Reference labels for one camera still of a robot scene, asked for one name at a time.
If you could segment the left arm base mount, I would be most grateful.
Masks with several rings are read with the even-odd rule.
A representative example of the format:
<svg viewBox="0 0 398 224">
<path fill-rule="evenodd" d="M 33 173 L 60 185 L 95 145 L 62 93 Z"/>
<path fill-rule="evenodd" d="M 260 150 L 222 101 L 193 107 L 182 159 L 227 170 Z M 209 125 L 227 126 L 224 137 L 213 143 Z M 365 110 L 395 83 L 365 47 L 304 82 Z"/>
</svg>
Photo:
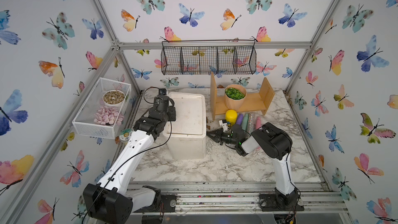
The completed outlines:
<svg viewBox="0 0 398 224">
<path fill-rule="evenodd" d="M 176 195 L 163 194 L 160 189 L 143 186 L 132 193 L 133 213 L 174 213 Z"/>
</svg>

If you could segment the white drawer cabinet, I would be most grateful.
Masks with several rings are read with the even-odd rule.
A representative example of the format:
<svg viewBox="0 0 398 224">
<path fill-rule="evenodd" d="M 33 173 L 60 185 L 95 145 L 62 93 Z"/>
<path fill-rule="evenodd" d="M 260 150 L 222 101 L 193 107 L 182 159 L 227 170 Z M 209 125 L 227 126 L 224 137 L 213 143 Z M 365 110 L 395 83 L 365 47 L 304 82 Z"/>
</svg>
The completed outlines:
<svg viewBox="0 0 398 224">
<path fill-rule="evenodd" d="M 175 160 L 203 159 L 206 156 L 206 105 L 202 94 L 170 92 L 176 120 L 166 124 L 162 135 Z"/>
</svg>

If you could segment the purple microphone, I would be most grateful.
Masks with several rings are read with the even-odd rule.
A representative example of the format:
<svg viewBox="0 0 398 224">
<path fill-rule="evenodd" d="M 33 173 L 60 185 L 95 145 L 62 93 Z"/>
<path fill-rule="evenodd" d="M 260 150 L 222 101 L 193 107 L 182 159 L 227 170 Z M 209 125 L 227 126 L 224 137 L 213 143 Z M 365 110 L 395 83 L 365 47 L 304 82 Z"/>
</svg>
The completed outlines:
<svg viewBox="0 0 398 224">
<path fill-rule="evenodd" d="M 244 119 L 244 115 L 243 115 L 243 114 L 239 114 L 239 115 L 237 116 L 237 119 L 236 119 L 236 123 L 235 123 L 235 124 L 242 125 L 243 119 Z"/>
</svg>

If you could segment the green microphone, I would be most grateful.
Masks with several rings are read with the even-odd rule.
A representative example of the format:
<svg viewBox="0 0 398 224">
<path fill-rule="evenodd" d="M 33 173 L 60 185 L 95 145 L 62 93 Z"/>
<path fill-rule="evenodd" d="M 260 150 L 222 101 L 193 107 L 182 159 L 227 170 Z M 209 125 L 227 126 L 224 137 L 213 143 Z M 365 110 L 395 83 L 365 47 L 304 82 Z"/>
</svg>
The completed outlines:
<svg viewBox="0 0 398 224">
<path fill-rule="evenodd" d="M 249 119 L 249 114 L 246 113 L 243 117 L 242 123 L 241 123 L 241 127 L 244 131 L 247 130 L 247 125 L 248 125 L 248 119 Z"/>
</svg>

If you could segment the pink microphone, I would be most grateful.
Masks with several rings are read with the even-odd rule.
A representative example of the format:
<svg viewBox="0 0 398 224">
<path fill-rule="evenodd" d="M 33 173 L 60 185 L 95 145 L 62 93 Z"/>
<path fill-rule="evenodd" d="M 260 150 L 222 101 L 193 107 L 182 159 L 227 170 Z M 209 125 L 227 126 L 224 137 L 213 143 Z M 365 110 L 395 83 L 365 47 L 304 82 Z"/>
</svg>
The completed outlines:
<svg viewBox="0 0 398 224">
<path fill-rule="evenodd" d="M 255 129 L 257 130 L 257 129 L 261 128 L 261 126 L 262 126 L 261 117 L 258 116 L 256 119 Z"/>
</svg>

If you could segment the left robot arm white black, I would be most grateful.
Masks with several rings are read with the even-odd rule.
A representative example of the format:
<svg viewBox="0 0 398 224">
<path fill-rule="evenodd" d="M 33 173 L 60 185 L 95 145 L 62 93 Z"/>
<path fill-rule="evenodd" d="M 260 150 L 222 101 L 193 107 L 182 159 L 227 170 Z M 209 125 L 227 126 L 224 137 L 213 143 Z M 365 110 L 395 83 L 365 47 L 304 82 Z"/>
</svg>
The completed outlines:
<svg viewBox="0 0 398 224">
<path fill-rule="evenodd" d="M 136 211 L 156 212 L 162 209 L 161 191 L 144 186 L 126 196 L 132 174 L 143 155 L 154 149 L 153 143 L 167 123 L 176 120 L 174 100 L 157 95 L 153 106 L 135 123 L 129 140 L 109 171 L 96 183 L 88 184 L 83 192 L 88 217 L 108 224 L 124 224 Z"/>
</svg>

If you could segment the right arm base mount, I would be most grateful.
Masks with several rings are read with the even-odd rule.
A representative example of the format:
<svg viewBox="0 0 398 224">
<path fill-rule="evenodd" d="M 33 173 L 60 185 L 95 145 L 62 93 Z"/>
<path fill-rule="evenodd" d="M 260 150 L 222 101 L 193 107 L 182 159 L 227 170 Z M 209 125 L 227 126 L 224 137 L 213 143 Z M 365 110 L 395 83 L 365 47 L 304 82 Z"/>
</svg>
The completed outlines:
<svg viewBox="0 0 398 224">
<path fill-rule="evenodd" d="M 284 195 L 277 189 L 273 194 L 260 194 L 259 207 L 263 212 L 304 211 L 304 203 L 296 189 L 288 195 Z"/>
</svg>

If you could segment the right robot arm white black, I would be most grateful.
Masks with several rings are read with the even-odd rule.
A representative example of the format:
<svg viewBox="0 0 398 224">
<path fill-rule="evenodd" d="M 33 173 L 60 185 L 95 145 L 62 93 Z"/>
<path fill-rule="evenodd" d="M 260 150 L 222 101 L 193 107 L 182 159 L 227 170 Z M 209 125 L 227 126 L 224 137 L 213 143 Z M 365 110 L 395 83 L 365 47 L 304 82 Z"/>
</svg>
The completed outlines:
<svg viewBox="0 0 398 224">
<path fill-rule="evenodd" d="M 235 124 L 230 131 L 223 128 L 208 131 L 206 136 L 220 145 L 233 145 L 240 156 L 246 156 L 261 148 L 272 159 L 276 178 L 275 196 L 280 209 L 292 207 L 298 203 L 299 190 L 292 180 L 290 154 L 292 139 L 282 129 L 267 122 L 258 129 L 247 132 L 240 124 Z"/>
</svg>

